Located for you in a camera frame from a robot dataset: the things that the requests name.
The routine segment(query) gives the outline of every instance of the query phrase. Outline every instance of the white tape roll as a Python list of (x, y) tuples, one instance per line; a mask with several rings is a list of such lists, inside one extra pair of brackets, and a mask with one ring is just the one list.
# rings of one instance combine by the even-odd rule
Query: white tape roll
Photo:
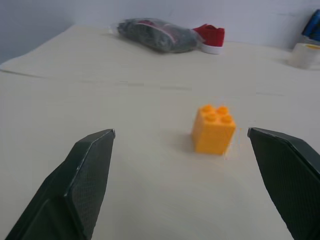
[(288, 64), (295, 68), (308, 69), (317, 64), (318, 57), (320, 57), (320, 46), (297, 43)]

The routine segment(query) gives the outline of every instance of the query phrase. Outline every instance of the blue object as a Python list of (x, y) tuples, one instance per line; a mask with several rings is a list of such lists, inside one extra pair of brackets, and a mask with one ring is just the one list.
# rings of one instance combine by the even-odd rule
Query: blue object
[(303, 36), (306, 36), (312, 40), (320, 41), (320, 9), (310, 18), (308, 24), (305, 26)]

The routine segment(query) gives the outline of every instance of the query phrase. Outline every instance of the toy block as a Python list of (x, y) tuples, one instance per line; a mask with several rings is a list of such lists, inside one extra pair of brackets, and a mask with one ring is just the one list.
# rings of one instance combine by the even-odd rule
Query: toy block
[(217, 109), (211, 105), (200, 107), (191, 134), (195, 152), (222, 155), (235, 130), (236, 123), (226, 106)]

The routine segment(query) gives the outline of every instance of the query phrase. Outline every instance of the table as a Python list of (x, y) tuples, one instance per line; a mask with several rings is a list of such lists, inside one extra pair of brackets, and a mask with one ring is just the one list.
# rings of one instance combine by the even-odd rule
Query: table
[[(291, 240), (264, 187), (248, 127), (320, 152), (319, 72), (282, 49), (227, 42), (223, 55), (155, 53), (73, 26), (0, 66), (0, 238), (45, 177), (88, 134), (114, 128), (93, 240)], [(229, 107), (225, 156), (195, 154), (199, 106)]]

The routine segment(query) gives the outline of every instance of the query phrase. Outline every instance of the white wall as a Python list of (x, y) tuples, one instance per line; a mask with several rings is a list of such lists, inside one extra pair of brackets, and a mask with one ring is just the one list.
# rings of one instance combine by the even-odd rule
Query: white wall
[(24, 54), (73, 23), (106, 27), (153, 17), (226, 29), (226, 40), (291, 48), (320, 0), (0, 0), (1, 58)]
[(73, 5), (70, 0), (0, 0), (0, 63), (71, 26)]

